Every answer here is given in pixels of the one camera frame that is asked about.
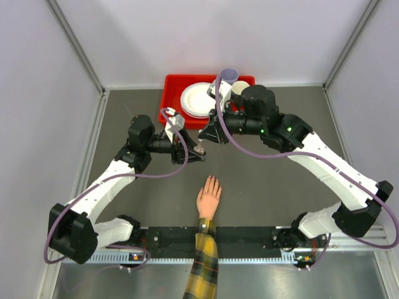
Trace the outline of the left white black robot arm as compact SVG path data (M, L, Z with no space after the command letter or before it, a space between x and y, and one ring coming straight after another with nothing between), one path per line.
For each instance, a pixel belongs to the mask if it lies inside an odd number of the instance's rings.
M44 260L50 249L78 264L86 263L94 252L117 242L134 247L141 241L140 225L128 216L98 223L102 211L116 195L136 178L145 178L144 170L151 154L169 154L173 164L204 161L205 152L196 151L197 144L185 129L185 119L171 108L161 109L165 129L155 133L147 115L132 118L126 143L108 168L82 194L67 204L56 204L49 213L49 228L44 246Z

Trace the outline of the yellow plaid sleeve forearm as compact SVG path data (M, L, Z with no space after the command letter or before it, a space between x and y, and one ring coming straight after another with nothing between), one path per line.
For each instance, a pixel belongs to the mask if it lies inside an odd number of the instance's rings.
M195 256L183 298L216 298L218 290L218 248L216 227L199 219L195 235Z

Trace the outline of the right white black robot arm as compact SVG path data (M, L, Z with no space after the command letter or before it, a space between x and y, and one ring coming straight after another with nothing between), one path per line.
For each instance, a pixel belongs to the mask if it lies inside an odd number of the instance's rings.
M257 135L276 158L288 157L310 171L340 199L317 212L304 212L290 229L278 233L276 245L296 248L314 238L342 232L358 242L374 225L393 191L388 181L379 183L362 175L334 153L303 119L279 111L275 94L262 85L245 85L223 94L215 84L206 93L216 100L209 122L199 138L222 144L233 135Z

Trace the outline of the glitter nail polish bottle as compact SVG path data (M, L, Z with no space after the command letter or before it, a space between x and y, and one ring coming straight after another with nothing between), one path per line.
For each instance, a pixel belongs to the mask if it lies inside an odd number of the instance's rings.
M205 155L206 155L206 151L205 151L205 149L202 147L201 144L196 145L196 146L194 147L194 150L195 150L196 153L198 153L198 154L200 154L200 155L202 155L202 156L205 156Z

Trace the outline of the mannequin hand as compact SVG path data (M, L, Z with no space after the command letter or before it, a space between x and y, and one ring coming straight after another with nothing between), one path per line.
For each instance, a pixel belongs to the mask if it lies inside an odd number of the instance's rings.
M219 206L221 193L222 187L219 183L219 179L209 175L196 199L196 207L200 219L212 220L214 218Z

